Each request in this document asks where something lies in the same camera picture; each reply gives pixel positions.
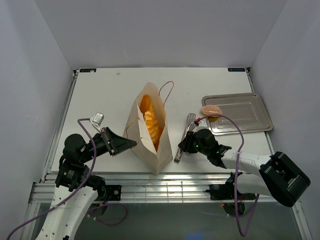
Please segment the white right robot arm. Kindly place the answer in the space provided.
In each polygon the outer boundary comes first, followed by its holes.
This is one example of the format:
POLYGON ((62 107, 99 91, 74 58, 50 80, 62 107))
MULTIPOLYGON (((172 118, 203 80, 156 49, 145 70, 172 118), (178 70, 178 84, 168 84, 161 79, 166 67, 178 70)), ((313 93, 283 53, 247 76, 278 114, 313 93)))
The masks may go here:
POLYGON ((242 194, 259 194, 292 207, 311 184, 285 153, 256 155, 233 151, 230 146, 219 144, 208 129, 189 131, 178 147, 185 153, 205 155, 216 167, 239 171, 239 176, 226 185, 226 194, 232 199, 242 194))

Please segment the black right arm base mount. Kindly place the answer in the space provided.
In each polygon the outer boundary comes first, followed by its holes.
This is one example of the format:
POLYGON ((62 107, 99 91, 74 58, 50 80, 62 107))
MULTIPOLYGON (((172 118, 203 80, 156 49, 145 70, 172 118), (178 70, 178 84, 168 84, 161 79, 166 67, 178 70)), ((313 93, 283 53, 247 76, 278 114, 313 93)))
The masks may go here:
MULTIPOLYGON (((211 200, 233 200, 235 198, 234 187, 226 184, 210 184, 205 192, 210 195, 211 200)), ((240 193, 237 191, 238 201, 255 199, 256 195, 254 193, 240 193)))

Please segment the long baguette fake bread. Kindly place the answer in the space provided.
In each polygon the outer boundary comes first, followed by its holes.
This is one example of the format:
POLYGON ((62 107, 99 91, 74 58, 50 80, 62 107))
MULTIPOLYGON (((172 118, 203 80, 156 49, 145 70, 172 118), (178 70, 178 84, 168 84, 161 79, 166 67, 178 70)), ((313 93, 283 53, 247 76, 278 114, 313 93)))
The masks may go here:
POLYGON ((144 95, 140 102, 140 111, 144 115, 146 112, 153 112, 154 106, 152 104, 151 97, 149 95, 144 95))

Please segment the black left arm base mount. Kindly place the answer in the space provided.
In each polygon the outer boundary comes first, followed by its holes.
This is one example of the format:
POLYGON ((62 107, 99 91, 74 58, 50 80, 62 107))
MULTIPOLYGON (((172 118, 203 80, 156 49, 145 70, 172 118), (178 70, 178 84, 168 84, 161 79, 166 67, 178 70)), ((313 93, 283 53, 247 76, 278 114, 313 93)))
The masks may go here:
POLYGON ((97 201, 120 201, 122 194, 121 185, 104 185, 98 191, 97 201))

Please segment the metal bread tongs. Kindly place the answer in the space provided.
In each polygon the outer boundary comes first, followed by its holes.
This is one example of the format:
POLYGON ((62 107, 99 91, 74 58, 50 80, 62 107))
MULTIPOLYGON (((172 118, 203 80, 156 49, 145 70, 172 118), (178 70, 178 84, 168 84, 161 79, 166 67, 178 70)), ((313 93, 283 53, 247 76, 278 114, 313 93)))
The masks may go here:
MULTIPOLYGON (((185 126, 185 129, 184 129, 181 141, 183 141, 186 138, 188 132, 194 130, 194 128, 196 126, 195 125, 196 116, 197 115, 195 113, 192 113, 192 112, 187 115, 187 117, 186 117, 186 126, 185 126)), ((181 158, 182 158, 182 155, 183 155, 183 151, 181 150, 180 147, 178 147, 176 155, 174 157, 174 161, 176 163, 179 163, 181 158)))

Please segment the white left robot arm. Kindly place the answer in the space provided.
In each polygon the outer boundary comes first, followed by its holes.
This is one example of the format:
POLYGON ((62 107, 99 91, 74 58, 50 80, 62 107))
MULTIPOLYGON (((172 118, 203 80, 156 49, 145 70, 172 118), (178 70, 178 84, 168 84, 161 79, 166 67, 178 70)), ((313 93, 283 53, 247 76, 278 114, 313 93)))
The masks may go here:
POLYGON ((86 163, 106 153, 114 157, 136 144, 108 127, 102 128, 89 142, 78 133, 69 135, 59 161, 51 211, 37 239, 72 240, 94 201, 101 201, 104 209, 108 201, 119 201, 122 187, 107 185, 104 178, 92 174, 86 163))

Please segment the beige paper bag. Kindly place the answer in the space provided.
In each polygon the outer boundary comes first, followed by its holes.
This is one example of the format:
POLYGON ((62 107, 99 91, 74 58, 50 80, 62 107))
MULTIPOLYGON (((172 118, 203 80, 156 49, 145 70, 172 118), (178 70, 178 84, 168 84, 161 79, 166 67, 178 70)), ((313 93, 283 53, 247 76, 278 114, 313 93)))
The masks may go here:
POLYGON ((154 175, 173 160, 166 100, 162 100, 161 90, 151 82, 146 83, 133 102, 123 132, 125 138, 136 141, 133 152, 154 175))

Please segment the ring shaped fake bread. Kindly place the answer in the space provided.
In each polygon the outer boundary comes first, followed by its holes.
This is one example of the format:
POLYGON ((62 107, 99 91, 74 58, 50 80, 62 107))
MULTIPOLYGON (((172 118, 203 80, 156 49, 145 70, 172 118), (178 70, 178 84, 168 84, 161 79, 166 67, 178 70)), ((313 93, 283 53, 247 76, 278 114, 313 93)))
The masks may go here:
POLYGON ((159 123, 153 111, 147 111, 144 114, 144 122, 151 137, 152 142, 155 144, 160 137, 159 123))

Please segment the pink sugared fake doughnut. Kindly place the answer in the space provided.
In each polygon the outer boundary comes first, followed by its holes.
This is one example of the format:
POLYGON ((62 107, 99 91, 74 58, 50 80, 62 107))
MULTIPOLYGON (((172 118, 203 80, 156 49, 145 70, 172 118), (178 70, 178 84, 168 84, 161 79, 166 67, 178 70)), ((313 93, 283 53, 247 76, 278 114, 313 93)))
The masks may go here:
POLYGON ((201 113, 205 116, 209 115, 221 115, 222 110, 216 105, 205 105, 201 108, 201 113))

